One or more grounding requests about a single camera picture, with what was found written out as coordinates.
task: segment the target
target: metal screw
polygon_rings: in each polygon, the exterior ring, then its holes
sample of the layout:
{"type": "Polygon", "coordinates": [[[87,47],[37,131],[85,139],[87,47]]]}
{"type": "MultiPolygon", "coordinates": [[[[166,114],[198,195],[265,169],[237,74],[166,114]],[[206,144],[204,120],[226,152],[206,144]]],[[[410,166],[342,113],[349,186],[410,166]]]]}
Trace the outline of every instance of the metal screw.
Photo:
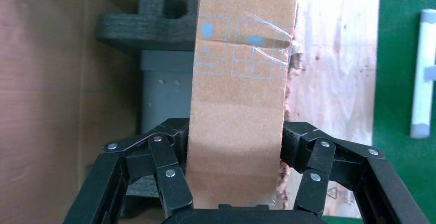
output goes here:
{"type": "Polygon", "coordinates": [[[324,146],[324,147],[330,147],[330,144],[325,142],[325,141],[322,141],[321,145],[324,146]]]}
{"type": "Polygon", "coordinates": [[[374,155],[374,156],[378,155],[378,151],[373,150],[371,148],[368,149],[368,152],[369,152],[369,154],[374,155]]]}
{"type": "Polygon", "coordinates": [[[166,175],[168,178],[171,178],[171,177],[173,177],[174,175],[176,175],[176,171],[174,171],[174,170],[172,170],[172,169],[167,170],[167,171],[165,172],[165,175],[166,175]]]}
{"type": "Polygon", "coordinates": [[[321,177],[315,173],[311,173],[311,179],[313,181],[321,181],[321,177]]]}
{"type": "Polygon", "coordinates": [[[118,145],[116,143],[111,143],[107,146],[109,150],[114,150],[118,145]]]}

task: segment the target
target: blue printed icon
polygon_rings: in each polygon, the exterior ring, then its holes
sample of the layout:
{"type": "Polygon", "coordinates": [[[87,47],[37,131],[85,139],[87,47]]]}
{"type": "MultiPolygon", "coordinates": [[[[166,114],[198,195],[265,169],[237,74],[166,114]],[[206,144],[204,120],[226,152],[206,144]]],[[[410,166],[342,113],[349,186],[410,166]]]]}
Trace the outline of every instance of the blue printed icon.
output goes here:
{"type": "Polygon", "coordinates": [[[244,43],[252,45],[251,54],[249,55],[251,58],[255,56],[256,46],[266,45],[265,41],[260,36],[250,36],[244,43]]]}
{"type": "MultiPolygon", "coordinates": [[[[213,33],[213,23],[202,23],[202,36],[208,40],[213,33]]],[[[204,43],[204,47],[201,50],[202,53],[210,53],[209,49],[207,49],[207,42],[204,43]]]]}

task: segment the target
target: cardboard box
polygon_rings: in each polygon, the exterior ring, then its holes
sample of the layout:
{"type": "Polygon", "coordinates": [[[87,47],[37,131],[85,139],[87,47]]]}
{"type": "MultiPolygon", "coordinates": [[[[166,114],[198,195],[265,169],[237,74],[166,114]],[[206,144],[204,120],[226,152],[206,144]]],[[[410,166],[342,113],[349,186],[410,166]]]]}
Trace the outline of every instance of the cardboard box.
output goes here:
{"type": "Polygon", "coordinates": [[[196,208],[278,207],[297,0],[199,0],[187,181],[196,208]]]}
{"type": "Polygon", "coordinates": [[[95,25],[138,0],[0,1],[0,223],[61,223],[102,146],[135,133],[139,64],[95,25]]]}

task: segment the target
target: white bracket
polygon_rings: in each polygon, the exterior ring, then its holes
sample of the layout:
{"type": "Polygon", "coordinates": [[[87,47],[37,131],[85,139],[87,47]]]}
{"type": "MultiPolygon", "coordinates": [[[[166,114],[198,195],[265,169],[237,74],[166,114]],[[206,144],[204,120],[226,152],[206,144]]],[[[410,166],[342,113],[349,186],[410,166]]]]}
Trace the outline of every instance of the white bracket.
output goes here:
{"type": "Polygon", "coordinates": [[[433,82],[436,80],[436,10],[421,12],[410,136],[430,136],[433,82]]]}

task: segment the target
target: plywood panel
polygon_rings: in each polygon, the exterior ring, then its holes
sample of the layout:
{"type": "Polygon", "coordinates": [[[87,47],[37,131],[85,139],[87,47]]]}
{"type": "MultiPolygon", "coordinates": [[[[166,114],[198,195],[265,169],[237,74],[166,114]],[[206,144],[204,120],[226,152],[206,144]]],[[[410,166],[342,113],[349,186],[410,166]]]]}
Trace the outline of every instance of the plywood panel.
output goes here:
{"type": "MultiPolygon", "coordinates": [[[[309,122],[333,137],[371,144],[378,0],[299,0],[286,118],[309,122]]],[[[290,206],[301,176],[293,172],[290,206]]],[[[359,217],[353,195],[331,183],[325,214],[359,217]]]]}

